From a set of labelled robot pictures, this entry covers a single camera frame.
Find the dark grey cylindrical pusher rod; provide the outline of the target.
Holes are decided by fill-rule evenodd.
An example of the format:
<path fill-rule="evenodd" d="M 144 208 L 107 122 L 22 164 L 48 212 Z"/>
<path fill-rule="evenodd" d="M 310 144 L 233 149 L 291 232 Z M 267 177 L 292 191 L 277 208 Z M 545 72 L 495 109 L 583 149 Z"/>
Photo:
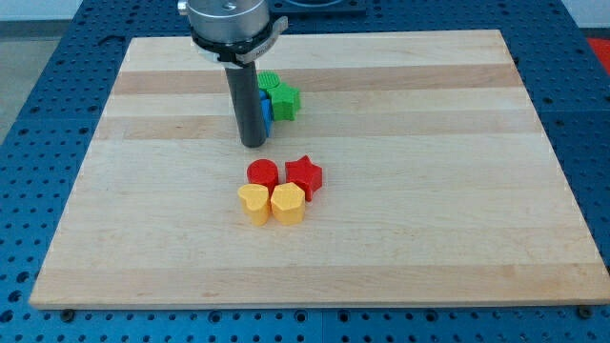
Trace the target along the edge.
<path fill-rule="evenodd" d="M 247 148 L 258 148 L 266 141 L 267 133 L 255 63 L 243 68 L 226 68 L 225 74 L 241 143 Z"/>

